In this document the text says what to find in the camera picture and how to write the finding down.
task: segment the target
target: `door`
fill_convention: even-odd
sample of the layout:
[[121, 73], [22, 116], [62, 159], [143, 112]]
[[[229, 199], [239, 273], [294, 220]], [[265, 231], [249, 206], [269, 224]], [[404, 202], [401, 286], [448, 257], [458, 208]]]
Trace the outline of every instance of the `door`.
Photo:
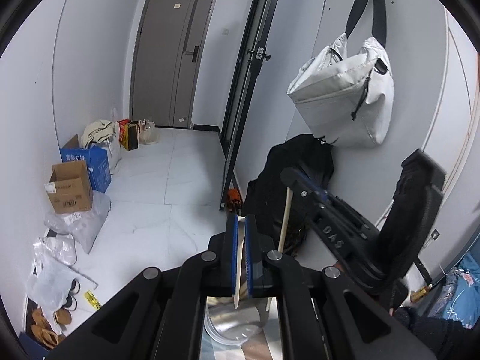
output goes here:
[[188, 128], [214, 0], [147, 0], [137, 37], [130, 116]]
[[266, 43], [277, 1], [253, 0], [250, 8], [220, 137], [225, 153], [221, 210], [225, 207], [255, 83], [263, 61], [270, 59]]

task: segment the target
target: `white label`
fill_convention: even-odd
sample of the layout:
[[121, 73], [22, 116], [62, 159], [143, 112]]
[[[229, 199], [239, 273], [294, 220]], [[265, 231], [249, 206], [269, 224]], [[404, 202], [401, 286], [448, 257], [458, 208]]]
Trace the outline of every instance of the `white label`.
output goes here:
[[78, 221], [82, 217], [82, 214], [79, 212], [74, 212], [73, 214], [67, 215], [63, 218], [67, 226], [70, 226], [73, 222]]
[[47, 193], [57, 193], [57, 188], [55, 187], [55, 183], [45, 184], [45, 191]]

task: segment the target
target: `brown cardboard box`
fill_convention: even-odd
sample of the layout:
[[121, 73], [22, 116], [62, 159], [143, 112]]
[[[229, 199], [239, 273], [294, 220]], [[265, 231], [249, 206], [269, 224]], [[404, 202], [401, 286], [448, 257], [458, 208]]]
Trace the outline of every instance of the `brown cardboard box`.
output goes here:
[[53, 165], [52, 177], [45, 189], [57, 214], [92, 209], [93, 190], [85, 161]]

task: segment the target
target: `brown slipper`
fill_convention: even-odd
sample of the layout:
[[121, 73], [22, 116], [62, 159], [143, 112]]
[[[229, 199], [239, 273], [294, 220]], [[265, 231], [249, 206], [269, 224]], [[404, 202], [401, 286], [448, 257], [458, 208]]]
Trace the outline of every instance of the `brown slipper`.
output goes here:
[[49, 321], [43, 316], [42, 309], [38, 308], [33, 310], [32, 318], [37, 326], [43, 329], [51, 329]]
[[31, 326], [32, 333], [40, 344], [45, 345], [48, 349], [54, 349], [60, 342], [65, 339], [63, 334], [55, 334], [50, 330], [44, 329], [37, 325]]
[[54, 313], [55, 321], [60, 325], [69, 325], [71, 324], [71, 314], [70, 311], [66, 309], [60, 309]]

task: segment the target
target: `black bag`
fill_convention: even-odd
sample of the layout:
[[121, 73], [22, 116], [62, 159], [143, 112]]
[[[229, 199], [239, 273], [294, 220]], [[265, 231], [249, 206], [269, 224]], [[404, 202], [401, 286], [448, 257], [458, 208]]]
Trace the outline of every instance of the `black bag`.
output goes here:
[[[334, 171], [331, 151], [331, 145], [322, 143], [311, 134], [298, 135], [270, 149], [265, 168], [256, 180], [248, 183], [242, 215], [254, 214], [258, 232], [270, 236], [276, 247], [287, 200], [287, 188], [280, 180], [280, 173], [284, 168], [296, 168], [326, 189]], [[284, 253], [294, 253], [305, 236], [303, 216], [292, 209]]]

